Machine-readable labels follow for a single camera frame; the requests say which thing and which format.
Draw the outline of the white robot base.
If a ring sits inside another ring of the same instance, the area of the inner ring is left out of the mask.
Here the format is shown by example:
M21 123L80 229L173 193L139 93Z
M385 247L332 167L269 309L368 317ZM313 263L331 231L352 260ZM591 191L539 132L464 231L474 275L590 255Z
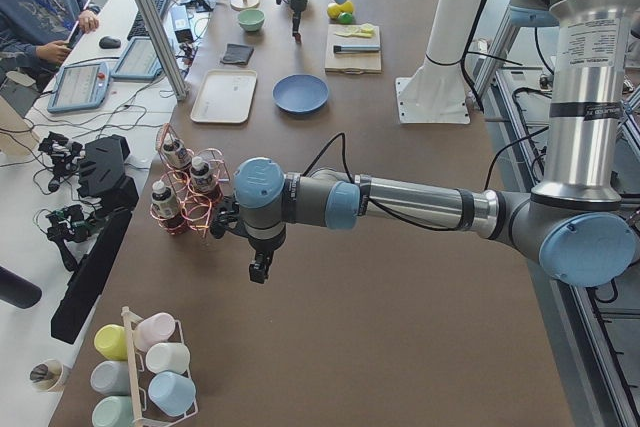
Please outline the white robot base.
M470 122L462 68L481 1L438 0L422 66L396 80L401 122Z

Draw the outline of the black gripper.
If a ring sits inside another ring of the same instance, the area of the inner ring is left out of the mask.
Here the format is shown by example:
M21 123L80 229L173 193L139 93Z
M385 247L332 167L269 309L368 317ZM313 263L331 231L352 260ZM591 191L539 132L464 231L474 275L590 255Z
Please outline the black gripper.
M293 11L292 36L297 33L301 37L302 13L307 9L307 0L290 0L290 7Z
M249 264L249 277L252 282L268 280L274 253L283 243L283 235L270 239L249 238L249 244L255 250L254 260Z

